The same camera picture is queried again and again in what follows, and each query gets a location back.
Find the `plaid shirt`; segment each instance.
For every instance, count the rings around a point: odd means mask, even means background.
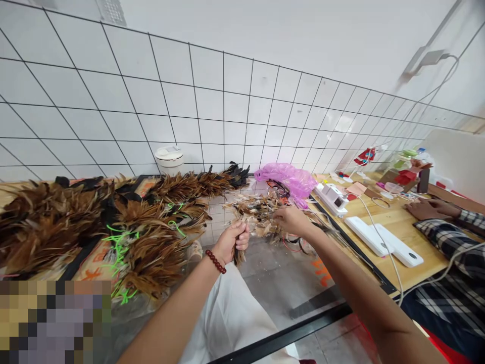
[[[458,219],[485,230],[485,216],[481,214],[462,210]],[[457,251],[479,244],[441,219],[423,220],[414,226],[448,259]],[[459,255],[442,280],[417,288],[416,296],[437,316],[485,338],[485,246]]]

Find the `white pants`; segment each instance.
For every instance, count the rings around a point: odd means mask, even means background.
[[[206,364],[278,332],[234,263],[226,265],[202,309],[179,364]],[[298,364],[285,349],[257,361]]]

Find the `person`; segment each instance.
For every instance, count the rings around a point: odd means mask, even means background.
[[[406,314],[321,229],[296,207],[282,207],[274,220],[284,231],[305,239],[338,284],[343,297],[365,324],[381,361],[392,364],[445,364],[446,360]],[[213,255],[226,274],[205,256],[187,279],[155,312],[118,364],[203,364],[277,332],[232,263],[233,247],[248,247],[249,227],[230,226]],[[297,364],[282,349],[261,363]]]
[[[419,220],[414,226],[447,259],[479,242],[444,219],[465,222],[485,233],[485,216],[442,200],[420,199],[405,207]],[[401,308],[455,351],[473,362],[485,362],[485,247],[457,256],[443,279],[411,292]]]

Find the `pink plastic bag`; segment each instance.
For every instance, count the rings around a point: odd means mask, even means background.
[[[305,200],[318,184],[310,172],[295,168],[288,163],[268,163],[254,172],[254,177],[258,181],[273,179],[284,184],[299,208],[308,207]]]

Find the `wooden bead bracelet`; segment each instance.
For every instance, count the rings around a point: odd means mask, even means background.
[[[206,255],[211,258],[211,261],[216,265],[216,268],[218,271],[220,271],[222,274],[225,274],[227,271],[226,271],[226,268],[224,268],[221,263],[219,263],[219,261],[217,260],[217,258],[214,256],[214,254],[209,250],[207,249],[206,250]]]

